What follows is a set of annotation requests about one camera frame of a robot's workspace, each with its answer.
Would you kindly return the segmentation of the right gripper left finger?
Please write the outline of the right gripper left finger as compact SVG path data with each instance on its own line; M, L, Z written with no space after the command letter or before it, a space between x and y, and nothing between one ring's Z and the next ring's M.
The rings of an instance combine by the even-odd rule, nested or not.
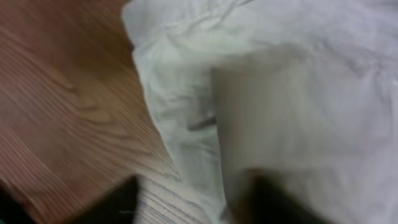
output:
M70 224L134 224L138 204L139 178L131 176L74 218Z

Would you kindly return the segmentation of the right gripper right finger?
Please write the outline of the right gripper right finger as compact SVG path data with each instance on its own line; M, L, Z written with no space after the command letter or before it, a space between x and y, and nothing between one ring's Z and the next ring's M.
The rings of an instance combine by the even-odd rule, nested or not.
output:
M300 203L273 173L248 169L237 176L229 198L231 223L327 224L330 221Z

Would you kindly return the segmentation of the beige khaki shorts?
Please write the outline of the beige khaki shorts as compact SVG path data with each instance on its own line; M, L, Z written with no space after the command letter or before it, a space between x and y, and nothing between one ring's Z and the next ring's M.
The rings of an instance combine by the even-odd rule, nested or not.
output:
M150 116L212 223L260 179L322 223L397 222L396 1L129 1Z

